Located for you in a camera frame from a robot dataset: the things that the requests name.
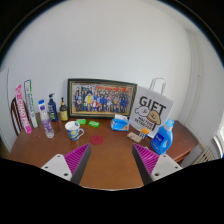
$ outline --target pink item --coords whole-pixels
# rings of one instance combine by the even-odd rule
[[[94,135],[90,138],[90,142],[93,145],[100,145],[103,143],[103,137],[101,137],[100,135]]]
[[[134,143],[134,146],[135,146],[147,172],[149,173],[149,175],[151,175],[151,173],[159,159],[159,155],[157,153],[153,152],[152,150],[147,149],[138,144]]]
[[[79,166],[83,158],[83,155],[89,145],[90,144],[88,143],[64,155],[65,161],[67,162],[68,167],[71,170],[72,174],[75,172],[76,168]]]
[[[27,114],[26,114],[26,111],[24,108],[22,92],[21,92],[21,84],[18,85],[18,87],[16,88],[16,102],[17,102],[17,106],[19,109],[20,118],[23,123],[23,127],[24,127],[26,133],[30,134],[32,132],[32,128],[30,126],[30,123],[28,121]]]

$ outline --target picture frame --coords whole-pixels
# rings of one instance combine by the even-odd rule
[[[68,116],[76,118],[129,117],[136,83],[103,79],[68,79]]]

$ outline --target radiator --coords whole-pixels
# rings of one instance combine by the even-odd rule
[[[208,161],[212,161],[212,160],[214,160],[214,156],[213,156],[210,148],[206,147],[204,152],[192,163],[192,165],[204,163],[204,162],[208,162]]]

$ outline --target blue spray bottle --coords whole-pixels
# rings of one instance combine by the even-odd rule
[[[56,109],[56,103],[52,99],[52,96],[54,93],[50,94],[50,100],[48,102],[48,111],[50,114],[51,121],[58,121],[58,114],[57,114],[57,109]]]
[[[168,119],[164,126],[160,127],[156,135],[151,141],[153,149],[159,154],[166,153],[167,149],[173,142],[173,128],[174,121]]]

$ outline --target mug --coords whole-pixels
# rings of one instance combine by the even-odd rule
[[[68,132],[68,136],[72,141],[77,141],[85,133],[85,131],[80,128],[80,124],[77,121],[67,122],[65,124],[65,129]]]

